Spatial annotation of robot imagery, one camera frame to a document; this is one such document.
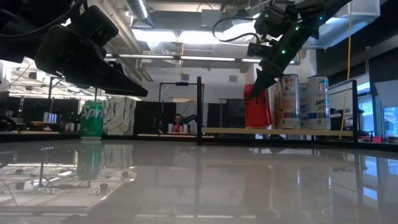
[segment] window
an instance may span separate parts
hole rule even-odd
[[[383,108],[384,115],[384,135],[398,135],[398,107]]]
[[[363,131],[374,131],[372,96],[362,97],[358,101],[359,108],[364,111],[361,119],[361,129]]]

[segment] silver can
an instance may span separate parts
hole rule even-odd
[[[184,133],[188,133],[188,124],[184,124]]]
[[[49,112],[44,112],[43,114],[43,122],[48,122],[48,116],[49,116]]]
[[[308,86],[308,127],[330,130],[329,81],[327,77],[310,77]]]
[[[277,82],[271,86],[270,98],[271,98],[271,118],[272,118],[272,129],[279,128],[280,121],[280,82]]]
[[[300,84],[300,125],[302,129],[308,128],[308,88],[306,83]]]
[[[169,124],[168,133],[173,133],[173,128],[174,128],[174,125]]]
[[[281,102],[282,117],[279,128],[300,129],[300,97],[299,76],[290,74],[281,78]]]

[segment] wooden shelf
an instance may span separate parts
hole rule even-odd
[[[140,137],[169,137],[169,138],[196,138],[196,135],[177,135],[177,134],[138,134]],[[214,138],[214,136],[202,136],[202,138]]]
[[[352,131],[322,131],[308,129],[252,129],[252,128],[202,128],[203,133],[218,134],[292,134],[317,136],[354,136]]]

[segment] sprite can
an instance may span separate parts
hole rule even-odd
[[[101,139],[104,126],[104,106],[86,101],[81,111],[80,138]]]

